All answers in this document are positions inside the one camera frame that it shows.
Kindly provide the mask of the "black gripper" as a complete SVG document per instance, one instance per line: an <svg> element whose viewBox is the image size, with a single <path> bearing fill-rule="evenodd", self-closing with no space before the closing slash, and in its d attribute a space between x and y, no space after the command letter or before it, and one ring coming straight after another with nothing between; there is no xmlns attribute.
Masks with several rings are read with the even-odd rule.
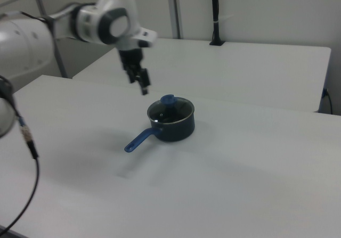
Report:
<svg viewBox="0 0 341 238"><path fill-rule="evenodd" d="M123 69L127 71L129 82L136 82L136 74L141 88L142 95L148 94L148 87L151 85L148 70L141 68L143 52L141 48L135 48L128 51L119 50L119 56Z"/></svg>

